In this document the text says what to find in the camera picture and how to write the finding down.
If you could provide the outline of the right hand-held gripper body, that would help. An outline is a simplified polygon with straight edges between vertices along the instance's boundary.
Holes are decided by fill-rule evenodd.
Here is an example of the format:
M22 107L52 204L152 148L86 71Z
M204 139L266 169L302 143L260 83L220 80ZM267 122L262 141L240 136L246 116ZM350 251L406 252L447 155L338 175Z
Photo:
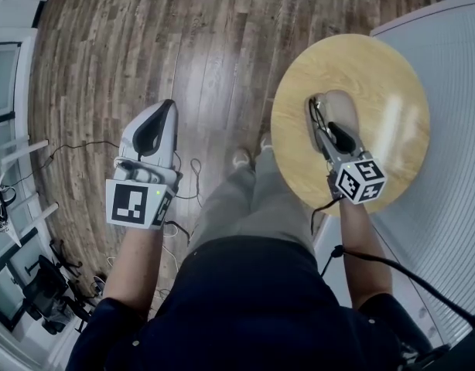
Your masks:
M333 199L347 199L354 205L378 199L386 182L383 168L369 151L336 162L327 176Z

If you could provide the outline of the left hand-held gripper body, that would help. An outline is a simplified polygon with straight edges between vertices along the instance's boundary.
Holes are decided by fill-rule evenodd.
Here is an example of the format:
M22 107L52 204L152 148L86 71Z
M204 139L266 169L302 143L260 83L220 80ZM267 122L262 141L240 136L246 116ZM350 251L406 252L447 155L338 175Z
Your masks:
M106 218L114 225L160 230L183 174L172 169L117 157L106 181Z

